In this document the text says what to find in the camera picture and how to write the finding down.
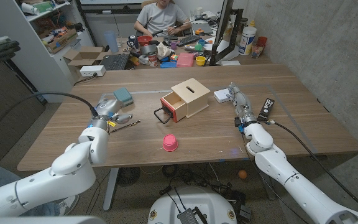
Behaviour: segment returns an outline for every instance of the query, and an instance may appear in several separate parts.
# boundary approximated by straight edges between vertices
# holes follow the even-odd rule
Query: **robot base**
[[[237,223],[234,209],[231,204],[221,195],[204,187],[188,186],[177,188],[178,194],[186,208],[194,209],[198,207],[200,212],[206,218],[208,223]],[[180,203],[179,197],[174,190],[169,195],[177,203],[181,212],[185,209]],[[154,202],[150,209],[148,224],[181,224],[177,218],[178,209],[173,200],[167,195],[161,196]],[[203,223],[201,219],[195,215],[198,223]]]

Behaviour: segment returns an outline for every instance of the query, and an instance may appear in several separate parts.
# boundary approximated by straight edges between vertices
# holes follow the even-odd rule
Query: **wooden table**
[[[153,114],[161,107],[160,98],[170,88],[196,78],[211,90],[209,107],[178,123],[162,124]],[[270,118],[295,132],[317,154],[357,152],[357,141],[342,124],[328,113],[316,98],[285,65],[241,65],[227,67],[191,67],[165,70],[108,71],[74,87],[72,94],[97,105],[101,97],[121,87],[131,92],[134,104],[121,113],[132,113],[136,126],[113,133],[109,137],[106,163],[108,167],[152,166],[247,159],[241,134],[234,127],[234,106],[218,103],[213,92],[236,83],[252,102],[258,115],[266,98],[275,100]],[[83,103],[67,98],[29,149],[17,168],[41,170],[51,166],[65,148],[76,142],[91,118]],[[265,126],[275,144],[288,156],[308,153],[286,131],[278,126]],[[162,139],[174,134],[179,143],[176,151],[162,149]]]
[[[204,36],[203,39],[209,39],[211,38],[211,36]],[[153,40],[157,40],[159,42],[163,41],[163,37],[154,37]],[[117,53],[113,53],[113,54],[126,54],[125,52],[123,52],[122,50],[125,49],[127,47],[127,44],[122,44],[122,47],[119,48],[119,51]],[[177,49],[175,50],[175,54],[179,55],[180,53],[188,53],[185,50],[185,47],[177,47]],[[259,58],[251,58],[250,55],[238,55],[237,57],[233,58],[232,60],[238,60],[240,62],[241,65],[261,65],[261,64],[267,64],[267,63],[272,63],[270,61],[270,59],[266,56],[266,55],[261,55]],[[193,67],[197,67],[196,64],[196,60],[193,61]],[[138,65],[136,66],[135,69],[149,69],[152,68],[149,65]]]

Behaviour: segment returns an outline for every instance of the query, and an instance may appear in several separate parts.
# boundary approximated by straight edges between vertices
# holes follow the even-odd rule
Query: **chair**
[[[142,2],[142,4],[141,4],[140,6],[141,6],[142,9],[143,9],[146,5],[152,4],[152,3],[157,3],[157,0],[144,1],[144,2]],[[177,21],[175,25],[176,25],[176,26],[181,26],[181,23]],[[187,30],[184,30],[184,31],[182,31],[181,33],[177,33],[176,36],[178,36],[178,37],[183,37],[185,34],[190,34],[190,33],[191,33],[191,31],[190,31],[190,29],[188,29],[188,31],[187,31]],[[142,35],[143,35],[142,32],[140,32],[140,31],[138,31],[138,30],[136,31],[136,36],[137,36],[137,37],[142,36]]]

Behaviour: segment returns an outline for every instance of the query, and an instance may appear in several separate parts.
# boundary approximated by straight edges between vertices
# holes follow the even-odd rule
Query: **person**
[[[18,175],[9,172],[8,170],[0,167],[0,187],[12,182],[18,181],[21,178]],[[21,216],[62,216],[68,215],[77,204],[80,197],[78,195],[68,197],[60,203],[49,202],[38,207],[32,208]]]
[[[173,28],[176,21],[182,23],[180,27]],[[160,30],[168,29],[157,36],[175,35],[191,27],[189,18],[176,4],[169,0],[157,0],[143,7],[135,22],[135,29],[144,35],[152,37],[152,34]]]

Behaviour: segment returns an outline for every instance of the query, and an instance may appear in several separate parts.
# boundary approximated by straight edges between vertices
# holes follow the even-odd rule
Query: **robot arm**
[[[229,97],[239,116],[236,121],[241,121],[236,126],[250,139],[247,151],[255,156],[262,172],[282,184],[315,223],[358,222],[358,212],[331,200],[287,161],[285,153],[273,143],[273,137],[257,122],[248,98],[233,83],[229,86]]]
[[[0,187],[0,217],[19,216],[38,205],[88,190],[96,179],[91,165],[106,160],[107,122],[123,124],[132,118],[131,114],[118,115],[121,107],[121,101],[103,100],[96,108],[99,116],[51,167]]]

